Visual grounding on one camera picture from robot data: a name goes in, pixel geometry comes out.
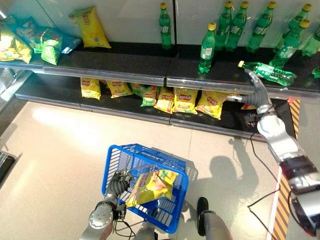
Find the green soda bottle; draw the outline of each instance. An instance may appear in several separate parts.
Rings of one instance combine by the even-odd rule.
[[[208,24],[208,32],[204,36],[201,45],[200,62],[198,70],[200,73],[208,73],[211,68],[211,61],[215,52],[215,29],[216,23]]]
[[[278,44],[274,47],[273,52],[277,53],[279,49],[284,46],[285,39],[289,35],[289,32],[299,28],[300,22],[302,20],[307,19],[308,13],[310,12],[311,8],[312,8],[312,5],[309,3],[306,3],[303,6],[302,10],[294,18],[291,19],[291,21],[289,22],[288,28],[284,31]]]
[[[171,22],[170,17],[167,13],[167,4],[161,3],[161,14],[159,19],[159,25],[161,27],[161,39],[162,39],[162,47],[165,50],[169,50],[172,48],[171,44]]]
[[[215,31],[215,48],[216,51],[221,51],[225,48],[226,38],[228,36],[232,21],[231,15],[232,1],[228,1],[224,5],[224,10],[219,18],[218,29]]]
[[[290,86],[297,77],[297,75],[290,71],[283,71],[281,69],[269,66],[261,62],[245,63],[244,61],[240,61],[238,67],[243,69],[250,69],[258,77],[278,83],[282,86]]]
[[[312,57],[316,54],[320,48],[320,26],[314,32],[313,36],[310,38],[309,42],[302,49],[302,55],[307,57]]]
[[[267,33],[267,28],[272,23],[272,13],[274,8],[276,7],[276,3],[274,1],[269,2],[264,13],[258,18],[258,21],[255,24],[253,33],[251,35],[250,41],[246,46],[246,50],[249,53],[255,53]]]
[[[239,39],[247,22],[248,5],[249,2],[243,1],[241,3],[240,10],[237,12],[237,14],[232,20],[228,42],[225,45],[225,49],[229,52],[233,52],[237,48]]]
[[[298,29],[292,29],[284,39],[283,47],[275,54],[269,65],[282,69],[301,44],[304,30],[310,25],[309,20],[302,20]]]
[[[320,67],[319,66],[312,70],[312,75],[315,79],[320,78]]]

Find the black cable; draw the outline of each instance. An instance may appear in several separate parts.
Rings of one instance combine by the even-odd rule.
[[[118,223],[124,223],[129,229],[130,229],[130,235],[122,235],[122,234],[120,234],[119,233],[119,229],[117,229],[117,224]],[[121,237],[125,237],[125,238],[128,238],[128,240],[130,240],[131,239],[131,237],[135,237],[136,236],[136,233],[132,230],[132,228],[130,227],[130,225],[126,222],[126,221],[124,221],[124,220],[119,220],[119,219],[117,219],[116,221],[115,221],[115,228],[114,228],[114,230],[115,230],[115,234],[117,234],[118,236],[121,236]]]
[[[253,151],[253,154],[254,156],[260,161],[260,163],[263,164],[263,166],[269,171],[269,173],[272,175],[272,177],[275,179],[275,181],[278,183],[278,179],[276,178],[276,176],[272,173],[272,171],[268,168],[268,166],[258,157],[258,155],[256,154],[256,151],[255,151],[255,147],[254,147],[254,143],[252,141],[252,137],[255,135],[255,133],[252,133],[252,135],[250,136],[250,142],[251,142],[251,146],[252,146],[252,151]],[[265,230],[271,235],[271,237],[274,239],[274,240],[277,240],[277,238],[269,231],[269,229],[267,228],[267,226],[262,222],[262,220],[257,216],[257,214],[255,214],[252,210],[251,210],[251,207],[255,204],[257,204],[258,202],[260,202],[261,200],[265,199],[266,197],[278,192],[280,190],[281,186],[279,184],[279,187],[278,189],[272,191],[272,192],[269,192],[268,194],[262,196],[261,198],[259,198],[258,200],[256,200],[254,203],[251,203],[250,205],[246,206],[250,213],[252,213],[258,220],[259,222],[262,224],[262,226],[265,228]]]

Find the green chip bag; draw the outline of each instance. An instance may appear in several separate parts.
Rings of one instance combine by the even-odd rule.
[[[153,107],[157,103],[157,86],[140,85],[142,104],[140,107]]]

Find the bottle cap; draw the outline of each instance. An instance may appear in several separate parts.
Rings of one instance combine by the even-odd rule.
[[[217,24],[216,24],[215,22],[210,22],[210,23],[208,24],[208,30],[210,30],[210,31],[215,30],[216,27],[217,27]]]
[[[309,12],[312,9],[312,4],[306,3],[302,9]]]
[[[232,1],[227,1],[224,5],[225,8],[232,8]]]
[[[164,2],[161,3],[161,4],[160,4],[160,8],[161,8],[161,9],[166,9],[166,8],[167,8],[167,4],[164,3]]]
[[[275,1],[271,1],[269,2],[267,8],[268,9],[274,9],[276,7],[276,2]]]
[[[309,21],[309,20],[302,20],[302,21],[300,22],[300,24],[299,24],[299,26],[300,26],[301,28],[304,28],[304,29],[308,28],[309,25],[310,25],[310,21]]]
[[[241,8],[242,8],[242,9],[247,9],[248,6],[249,6],[249,2],[248,2],[248,1],[243,1],[243,2],[241,3]]]
[[[239,64],[238,64],[238,67],[241,68],[244,63],[245,63],[245,61],[240,61]]]

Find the tiled floor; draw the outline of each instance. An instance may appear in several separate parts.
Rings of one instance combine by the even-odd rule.
[[[194,162],[179,228],[171,239],[197,240],[200,196],[224,220],[234,239],[264,240],[266,231],[247,205],[273,191],[275,182],[254,157],[250,141],[128,118],[28,102],[0,138],[20,156],[0,189],[0,239],[76,240],[102,200],[101,183],[110,145],[140,143]],[[267,145],[257,154],[277,174]],[[273,197],[253,207],[268,225]],[[142,219],[130,212],[130,224]],[[133,229],[137,231],[141,224]],[[168,238],[161,235],[159,239]],[[110,240],[125,239],[112,235]]]

